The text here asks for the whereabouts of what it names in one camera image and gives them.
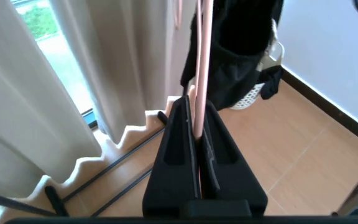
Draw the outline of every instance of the wall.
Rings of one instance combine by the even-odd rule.
[[[353,0],[286,0],[284,66],[358,121],[358,12]]]

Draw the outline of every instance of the beige curtain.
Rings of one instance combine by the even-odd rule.
[[[163,110],[181,95],[195,0],[51,0],[57,21],[85,76],[99,129],[118,143],[127,125],[145,125],[145,110]]]
[[[27,26],[0,0],[0,195],[27,197],[41,176],[64,182],[101,149]]]

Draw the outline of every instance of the tile floor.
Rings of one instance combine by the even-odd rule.
[[[268,194],[266,215],[330,214],[358,181],[358,137],[285,82],[270,100],[258,99],[245,110],[219,114]],[[78,215],[91,215],[149,169],[161,137],[80,192],[86,206]],[[110,142],[101,144],[110,150]],[[100,216],[142,216],[147,181],[148,177]]]

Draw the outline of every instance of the baseboard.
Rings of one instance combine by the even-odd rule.
[[[292,88],[310,100],[318,108],[322,109],[326,114],[335,119],[338,123],[343,125],[350,132],[358,137],[358,122],[351,118],[349,115],[342,112],[335,105],[330,103],[327,99],[319,95],[307,84],[303,83],[297,77],[292,75],[287,70],[284,71],[283,80],[288,83]]]

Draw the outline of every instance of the white basket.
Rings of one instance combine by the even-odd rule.
[[[262,61],[258,64],[257,70],[261,71],[263,69],[270,68],[272,66],[281,65],[283,57],[284,57],[284,46],[281,43],[279,43],[278,41],[276,41],[274,43],[274,45],[278,45],[281,48],[280,55],[278,56],[278,59],[274,60],[270,56],[269,52],[272,52],[273,50],[267,51],[268,53],[265,54],[265,56],[262,58]],[[250,92],[248,92],[234,106],[230,107],[230,109],[242,110],[242,109],[249,107],[251,104],[253,104],[256,101],[256,99],[258,98],[259,93],[264,85],[265,85],[264,83],[256,84],[251,89]]]

